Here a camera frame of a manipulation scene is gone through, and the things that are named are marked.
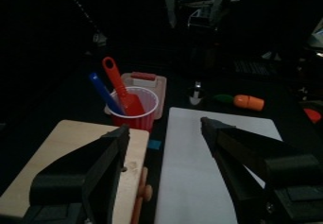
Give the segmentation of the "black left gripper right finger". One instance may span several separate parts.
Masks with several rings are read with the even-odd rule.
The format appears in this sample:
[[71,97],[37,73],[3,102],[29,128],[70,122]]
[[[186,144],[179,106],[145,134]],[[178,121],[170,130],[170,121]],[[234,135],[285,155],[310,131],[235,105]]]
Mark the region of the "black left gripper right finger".
[[294,146],[201,119],[239,224],[323,224],[323,166]]

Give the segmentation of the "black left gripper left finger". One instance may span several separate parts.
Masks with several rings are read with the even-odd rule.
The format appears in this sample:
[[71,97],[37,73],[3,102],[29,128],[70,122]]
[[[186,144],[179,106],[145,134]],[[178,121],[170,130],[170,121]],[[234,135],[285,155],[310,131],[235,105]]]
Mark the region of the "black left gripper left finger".
[[123,125],[37,174],[22,224],[113,224],[129,141]]

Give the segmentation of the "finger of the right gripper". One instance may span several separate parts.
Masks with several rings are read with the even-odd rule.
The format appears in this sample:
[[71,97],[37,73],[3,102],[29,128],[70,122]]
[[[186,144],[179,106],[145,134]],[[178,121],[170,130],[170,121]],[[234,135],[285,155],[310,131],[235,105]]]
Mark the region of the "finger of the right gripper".
[[214,0],[214,4],[210,10],[210,26],[217,27],[221,20],[222,3],[225,0]]
[[175,27],[175,24],[177,24],[175,1],[177,0],[166,0],[167,11],[169,11],[169,19],[170,19],[171,27]]

